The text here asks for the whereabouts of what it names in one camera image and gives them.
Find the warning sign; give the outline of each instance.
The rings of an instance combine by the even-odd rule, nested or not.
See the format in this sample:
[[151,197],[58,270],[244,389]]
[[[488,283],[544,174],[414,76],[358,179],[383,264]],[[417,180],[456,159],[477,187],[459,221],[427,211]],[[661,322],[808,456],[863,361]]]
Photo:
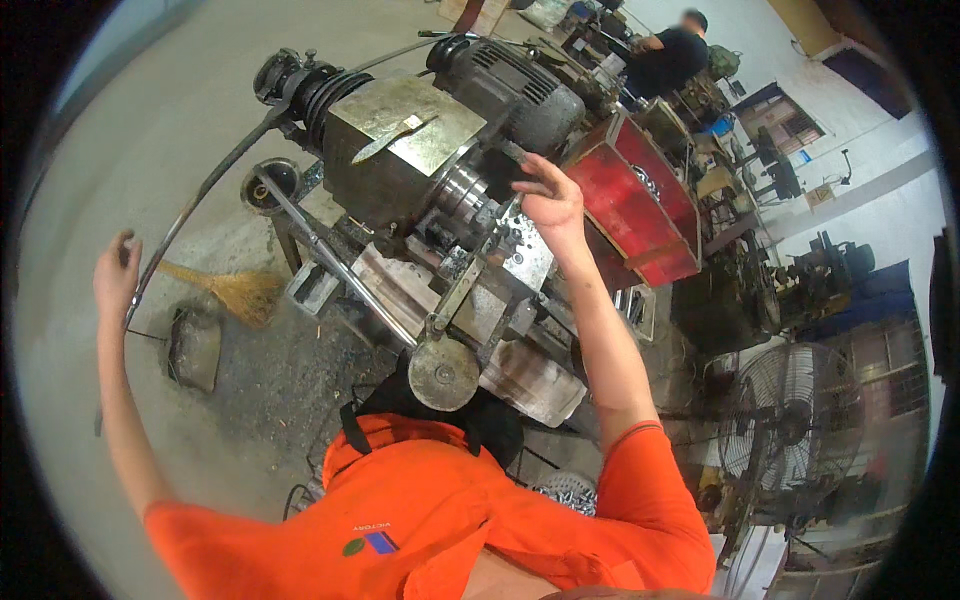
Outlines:
[[812,212],[816,206],[823,204],[824,202],[829,202],[833,200],[833,188],[829,184],[821,185],[820,187],[815,187],[810,191],[806,192],[806,203],[810,206],[810,211]]

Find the orange sleeve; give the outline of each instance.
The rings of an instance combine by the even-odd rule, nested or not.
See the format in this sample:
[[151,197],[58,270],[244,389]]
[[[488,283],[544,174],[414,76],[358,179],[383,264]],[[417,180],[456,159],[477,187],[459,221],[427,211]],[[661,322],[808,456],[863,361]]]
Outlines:
[[596,515],[620,521],[611,531],[636,557],[647,586],[709,591],[715,561],[707,526],[659,423],[640,422],[613,443],[597,485]]
[[143,524],[188,598],[282,597],[276,571],[262,558],[274,525],[179,502],[151,505]]

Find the red container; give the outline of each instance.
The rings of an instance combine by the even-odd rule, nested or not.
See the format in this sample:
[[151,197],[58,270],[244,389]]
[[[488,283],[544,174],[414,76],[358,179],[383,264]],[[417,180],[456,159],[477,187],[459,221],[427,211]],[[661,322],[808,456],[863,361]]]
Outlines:
[[616,114],[584,138],[564,166],[590,220],[650,287],[700,272],[700,213],[643,130]]

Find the broom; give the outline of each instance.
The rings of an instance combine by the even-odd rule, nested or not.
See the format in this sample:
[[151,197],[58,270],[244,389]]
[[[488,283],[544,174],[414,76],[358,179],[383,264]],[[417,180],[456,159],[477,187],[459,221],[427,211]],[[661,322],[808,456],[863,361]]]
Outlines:
[[227,310],[246,325],[259,328],[270,322],[283,280],[267,271],[211,275],[161,260],[156,269],[213,292]]

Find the orange shirt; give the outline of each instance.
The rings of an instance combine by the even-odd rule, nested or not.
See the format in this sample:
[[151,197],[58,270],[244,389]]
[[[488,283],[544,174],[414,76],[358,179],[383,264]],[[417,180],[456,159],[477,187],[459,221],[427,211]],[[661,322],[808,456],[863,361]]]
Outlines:
[[326,496],[282,523],[157,502],[154,547],[192,598],[460,598],[486,545],[560,589],[707,592],[714,559],[670,442],[652,421],[612,446],[597,517],[516,486],[451,425],[359,417],[373,453],[343,432]]

